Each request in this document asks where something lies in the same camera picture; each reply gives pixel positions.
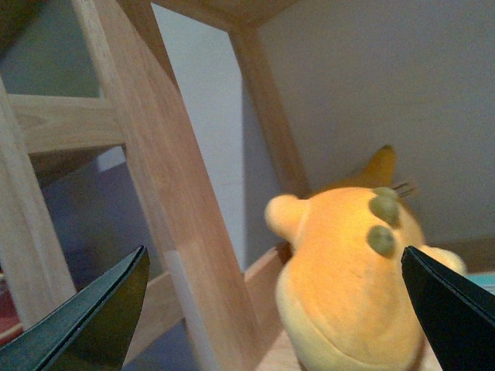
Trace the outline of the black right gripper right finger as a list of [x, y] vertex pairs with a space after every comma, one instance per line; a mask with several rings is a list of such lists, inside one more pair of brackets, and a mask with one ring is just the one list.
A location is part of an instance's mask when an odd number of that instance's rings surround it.
[[494, 369], [494, 295], [410, 246], [402, 277], [443, 370]]

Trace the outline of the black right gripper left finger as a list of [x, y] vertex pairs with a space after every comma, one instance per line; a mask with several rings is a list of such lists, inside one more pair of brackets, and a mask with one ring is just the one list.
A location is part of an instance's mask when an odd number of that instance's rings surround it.
[[1, 348], [3, 370], [120, 370], [149, 279], [138, 247], [41, 322]]

